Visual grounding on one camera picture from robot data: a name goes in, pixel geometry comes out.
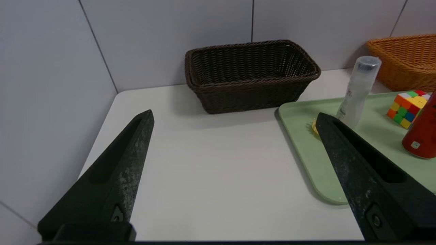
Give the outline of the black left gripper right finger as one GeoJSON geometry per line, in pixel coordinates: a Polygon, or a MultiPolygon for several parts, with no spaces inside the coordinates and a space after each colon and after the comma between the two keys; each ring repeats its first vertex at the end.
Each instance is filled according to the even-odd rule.
{"type": "Polygon", "coordinates": [[[366,241],[435,241],[435,194],[339,119],[316,129],[366,241]]]}

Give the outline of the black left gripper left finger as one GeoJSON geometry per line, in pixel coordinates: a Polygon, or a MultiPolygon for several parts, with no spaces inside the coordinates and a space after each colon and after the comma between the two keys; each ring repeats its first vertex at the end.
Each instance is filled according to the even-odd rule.
{"type": "Polygon", "coordinates": [[[39,221],[43,241],[134,241],[130,223],[154,115],[134,118],[39,221]]]}

